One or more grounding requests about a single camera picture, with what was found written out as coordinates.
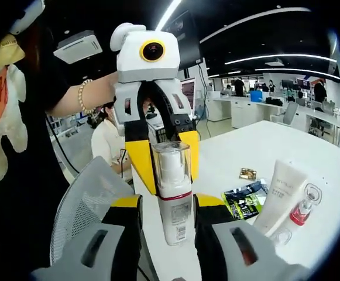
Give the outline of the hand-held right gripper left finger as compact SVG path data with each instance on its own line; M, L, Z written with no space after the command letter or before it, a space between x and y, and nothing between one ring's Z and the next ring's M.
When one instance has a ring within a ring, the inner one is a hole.
M68 241L53 265L32 280L136 280L141 251L142 196L122 197L100 223Z

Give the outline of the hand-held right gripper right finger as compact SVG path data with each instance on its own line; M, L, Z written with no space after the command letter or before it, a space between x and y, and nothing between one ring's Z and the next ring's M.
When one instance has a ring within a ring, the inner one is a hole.
M272 241L242 220L234 220L224 202L195 193L195 248L202 280L307 280L303 265L276 254Z

